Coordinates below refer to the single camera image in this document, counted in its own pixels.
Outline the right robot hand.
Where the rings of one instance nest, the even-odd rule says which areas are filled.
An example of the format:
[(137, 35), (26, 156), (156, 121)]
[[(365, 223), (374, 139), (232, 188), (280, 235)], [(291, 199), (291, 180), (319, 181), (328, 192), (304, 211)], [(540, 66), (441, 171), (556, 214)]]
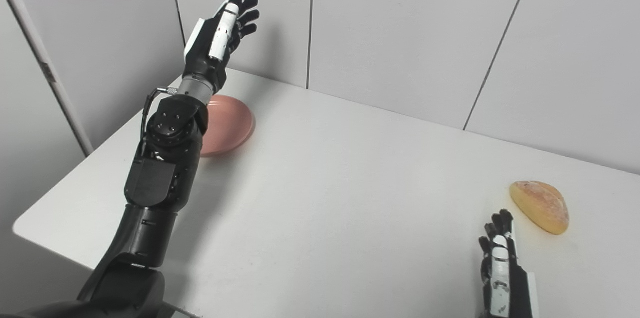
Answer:
[(536, 277), (519, 261), (514, 217), (507, 209), (491, 216), (478, 238), (483, 252), (480, 266), (482, 318), (539, 318)]

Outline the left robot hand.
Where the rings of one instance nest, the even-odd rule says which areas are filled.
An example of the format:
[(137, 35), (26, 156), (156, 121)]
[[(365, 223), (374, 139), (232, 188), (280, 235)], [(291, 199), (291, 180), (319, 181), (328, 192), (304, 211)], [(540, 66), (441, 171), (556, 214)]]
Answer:
[(210, 96), (226, 83), (231, 55), (242, 39), (256, 33), (259, 0), (226, 0), (210, 18), (200, 18), (185, 47), (183, 78), (205, 86)]

